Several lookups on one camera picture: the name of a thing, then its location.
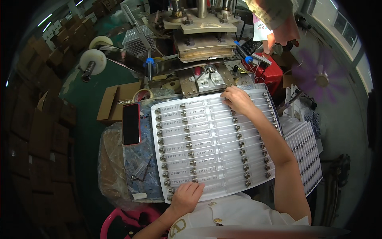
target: plaid cloth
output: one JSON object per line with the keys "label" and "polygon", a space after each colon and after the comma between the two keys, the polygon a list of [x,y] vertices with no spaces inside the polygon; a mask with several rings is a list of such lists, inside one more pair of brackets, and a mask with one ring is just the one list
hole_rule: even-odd
{"label": "plaid cloth", "polygon": [[318,121],[319,114],[316,111],[309,111],[305,114],[305,121],[310,121],[316,139],[321,138],[320,122]]}

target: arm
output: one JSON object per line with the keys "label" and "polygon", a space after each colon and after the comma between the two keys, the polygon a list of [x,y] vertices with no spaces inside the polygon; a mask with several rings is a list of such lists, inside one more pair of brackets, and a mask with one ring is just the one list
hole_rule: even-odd
{"label": "arm", "polygon": [[176,220],[191,213],[204,189],[204,184],[195,182],[181,184],[176,190],[169,208],[154,222],[140,230],[133,239],[157,239],[171,227]]}
{"label": "arm", "polygon": [[262,137],[275,164],[275,209],[289,214],[295,221],[308,216],[311,223],[311,213],[297,161],[283,137],[253,104],[245,91],[231,86],[227,87],[221,97],[226,97],[224,103],[233,110],[249,118]]}

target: blister tray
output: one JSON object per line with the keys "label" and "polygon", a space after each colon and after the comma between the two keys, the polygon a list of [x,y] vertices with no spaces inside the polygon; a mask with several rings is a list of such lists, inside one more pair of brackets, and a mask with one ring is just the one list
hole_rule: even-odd
{"label": "blister tray", "polygon": [[321,162],[316,138],[310,122],[303,122],[285,140],[297,159],[305,195],[308,196],[322,180]]}
{"label": "blister tray", "polygon": [[[265,89],[246,90],[280,131]],[[274,178],[274,164],[252,122],[222,103],[220,93],[151,107],[163,195],[170,203],[185,182],[204,183],[199,201],[231,195]]]}

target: cloth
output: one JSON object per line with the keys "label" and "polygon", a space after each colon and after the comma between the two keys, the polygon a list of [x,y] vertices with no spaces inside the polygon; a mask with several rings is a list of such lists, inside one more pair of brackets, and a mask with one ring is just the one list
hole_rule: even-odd
{"label": "cloth", "polygon": [[182,233],[184,229],[230,225],[309,225],[308,217],[295,221],[287,213],[279,213],[266,204],[239,195],[231,195],[201,202],[192,213],[179,218],[170,228],[169,238],[206,239]]}
{"label": "cloth", "polygon": [[316,111],[309,111],[305,114],[305,121],[310,121],[314,136],[318,140],[321,138],[319,114]]}

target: pink chair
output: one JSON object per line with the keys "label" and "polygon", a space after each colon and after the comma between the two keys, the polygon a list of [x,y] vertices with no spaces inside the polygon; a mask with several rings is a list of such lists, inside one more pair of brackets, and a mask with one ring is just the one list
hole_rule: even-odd
{"label": "pink chair", "polygon": [[[140,225],[138,223],[139,217],[140,217],[141,213],[143,213],[143,212],[147,213],[149,223],[152,223],[153,221],[155,221],[160,216],[160,212],[158,212],[156,209],[149,207],[149,206],[137,208],[134,211],[126,211],[125,213],[122,212],[122,210],[120,208],[114,209],[114,211],[112,211],[112,213],[106,218],[106,220],[104,221],[104,223],[102,225],[101,239],[107,239],[107,231],[109,229],[109,226],[112,223],[112,221],[114,220],[114,218],[116,218],[118,216],[120,216],[122,218],[122,221],[125,224],[132,225],[132,226],[135,226],[138,228],[144,227],[143,225]],[[129,235],[127,235],[125,237],[125,239],[131,239],[131,238],[129,237]]]}

